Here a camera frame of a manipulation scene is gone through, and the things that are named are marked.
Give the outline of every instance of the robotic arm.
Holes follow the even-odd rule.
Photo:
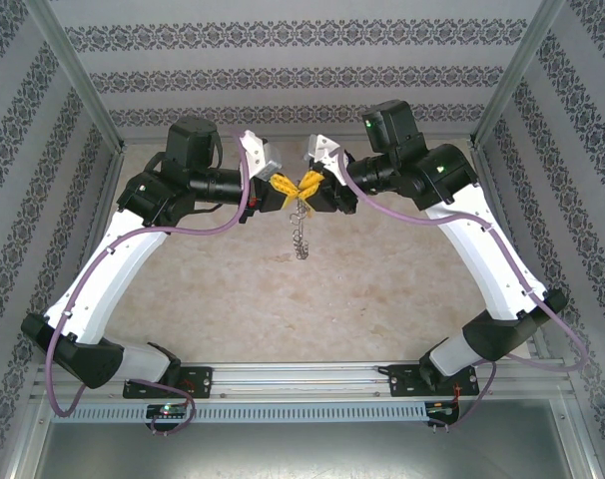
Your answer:
[[[531,298],[536,295],[553,312],[567,304],[562,291],[547,291],[526,268],[493,217],[477,175],[452,145],[426,147],[409,106],[390,101],[362,114],[372,149],[381,155],[354,161],[347,154],[344,165],[353,182],[368,195],[395,192],[411,198],[433,220],[455,214],[480,217],[502,238],[519,272],[531,286],[525,291],[489,231],[475,222],[456,221],[443,230],[478,284],[486,309],[467,323],[455,337],[446,338],[420,359],[420,376],[435,390],[460,369],[478,361],[496,361],[529,338],[549,317]],[[356,197],[342,177],[338,145],[323,136],[312,136],[308,156],[323,181],[315,209],[355,212]]]
[[[559,290],[547,291],[525,267],[491,214],[477,176],[457,148],[426,147],[409,106],[392,101],[363,114],[372,149],[378,156],[355,161],[346,155],[343,165],[350,178],[367,195],[395,192],[412,199],[431,219],[454,213],[476,215],[492,224],[504,239],[519,271],[532,287],[523,291],[488,231],[473,222],[440,226],[478,283],[486,310],[452,338],[446,338],[420,359],[420,376],[436,390],[463,367],[485,359],[494,361],[524,342],[548,316],[531,299],[535,294],[554,311],[566,305]],[[280,169],[278,152],[246,131],[241,138],[250,166],[250,194],[241,223],[256,211],[278,211],[287,195],[275,190],[271,176]],[[182,118],[168,135],[165,152],[150,160],[145,170],[128,181],[118,199],[119,210],[93,258],[122,235],[140,227],[174,227],[194,213],[195,202],[239,205],[241,172],[212,168],[214,150],[221,154],[216,126],[207,120]],[[317,212],[354,214],[357,196],[347,185],[335,151],[339,145],[322,135],[309,139],[307,159],[322,173],[313,195],[306,199]],[[145,259],[161,245],[166,233],[148,233],[129,239],[97,267],[85,284],[73,311],[64,312],[68,291],[44,314],[29,314],[23,331],[43,350],[52,339],[62,313],[68,314],[54,359],[88,387],[111,379],[140,378],[175,386],[181,361],[154,343],[116,343],[104,337],[107,321]]]

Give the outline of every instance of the chain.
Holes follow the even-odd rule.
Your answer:
[[[294,240],[294,250],[296,251],[297,259],[306,259],[309,256],[309,244],[304,240],[303,223],[306,217],[306,206],[297,199],[296,212],[290,215],[290,222],[296,227],[292,233]]]

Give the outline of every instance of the metal base plate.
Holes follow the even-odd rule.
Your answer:
[[[175,387],[188,392],[195,399],[209,399],[212,390],[212,371],[210,367],[204,366],[181,366],[181,375]],[[123,397],[125,399],[173,399],[183,396],[126,381],[123,386]]]
[[[422,380],[418,364],[392,364],[379,367],[378,372],[389,376],[392,397],[454,396],[455,387],[461,396],[477,396],[480,393],[478,379],[473,367],[465,367],[447,381],[438,384],[435,391]]]

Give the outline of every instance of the beige marble floor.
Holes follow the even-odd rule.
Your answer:
[[[276,145],[284,173],[299,179],[304,141]],[[368,143],[344,146],[357,158],[371,155]],[[160,150],[129,147],[117,195]],[[225,165],[236,165],[235,146],[224,150]],[[396,195],[376,199],[418,213]],[[234,210],[181,226],[218,226]],[[365,205],[349,217],[316,214],[305,224],[309,258],[299,261],[290,212],[257,214],[217,237],[170,236],[134,278],[108,334],[153,340],[185,361],[417,359],[484,308],[438,228],[410,227]]]

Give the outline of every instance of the striped wall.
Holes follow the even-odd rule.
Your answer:
[[[25,5],[0,0],[0,473],[42,361],[21,321],[79,270],[112,153]]]
[[[361,134],[409,102],[427,134],[470,134],[540,0],[58,0],[56,15],[128,141],[185,113],[272,136]]]
[[[590,352],[574,384],[605,470],[605,0],[563,6],[483,147],[520,253],[569,293]],[[557,327],[545,337],[575,360]]]

